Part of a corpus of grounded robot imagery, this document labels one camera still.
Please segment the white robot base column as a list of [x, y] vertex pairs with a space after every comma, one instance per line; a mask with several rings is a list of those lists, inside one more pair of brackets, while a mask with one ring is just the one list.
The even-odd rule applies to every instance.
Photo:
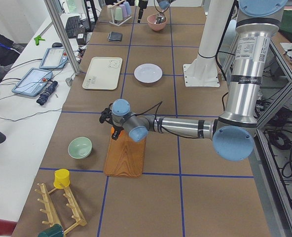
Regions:
[[197, 58], [183, 66], [186, 87], [220, 86], [216, 54], [233, 6], [234, 0], [210, 2]]

